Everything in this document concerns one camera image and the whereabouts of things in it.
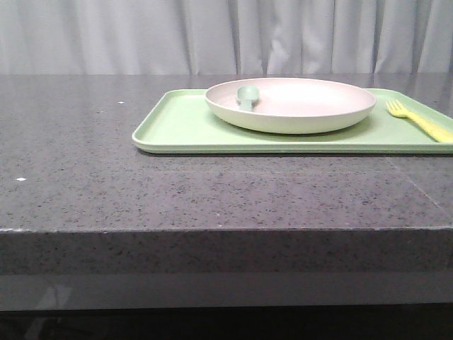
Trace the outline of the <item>beige round plate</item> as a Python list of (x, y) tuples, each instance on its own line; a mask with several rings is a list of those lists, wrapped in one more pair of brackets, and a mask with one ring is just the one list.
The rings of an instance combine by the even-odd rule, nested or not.
[[(240, 108), (237, 91), (258, 89), (252, 110)], [(280, 134), (314, 134), (348, 128), (364, 120), (377, 103), (366, 89), (336, 81), (257, 78), (229, 81), (205, 93), (210, 110), (241, 128)]]

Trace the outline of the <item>yellow plastic fork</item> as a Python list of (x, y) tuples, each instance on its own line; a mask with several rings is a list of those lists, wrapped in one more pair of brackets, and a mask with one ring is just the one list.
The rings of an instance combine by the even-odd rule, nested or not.
[(396, 117), (411, 121), (437, 142), (452, 142), (452, 131), (408, 110), (400, 101), (387, 101), (386, 109)]

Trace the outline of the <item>sage green plastic spoon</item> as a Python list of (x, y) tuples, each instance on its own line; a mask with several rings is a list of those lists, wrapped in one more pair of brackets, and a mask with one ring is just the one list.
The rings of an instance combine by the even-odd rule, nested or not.
[(260, 92), (256, 86), (241, 86), (236, 92), (236, 100), (241, 111), (252, 111), (259, 102)]

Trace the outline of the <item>light green rectangular tray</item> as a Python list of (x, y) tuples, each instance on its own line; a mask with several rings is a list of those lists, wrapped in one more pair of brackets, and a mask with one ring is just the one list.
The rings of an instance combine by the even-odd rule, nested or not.
[(412, 122), (391, 116), (386, 102), (397, 100), (451, 130), (446, 115), (388, 89), (372, 89), (377, 105), (362, 122), (335, 132), (279, 135), (228, 124), (205, 103), (202, 89), (165, 93), (132, 134), (134, 144), (155, 154), (451, 154)]

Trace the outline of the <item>grey pleated curtain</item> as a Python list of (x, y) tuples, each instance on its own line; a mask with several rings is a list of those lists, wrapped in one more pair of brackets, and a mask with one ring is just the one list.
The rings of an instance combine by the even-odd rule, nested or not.
[(452, 70), (451, 1), (2, 1), (2, 74)]

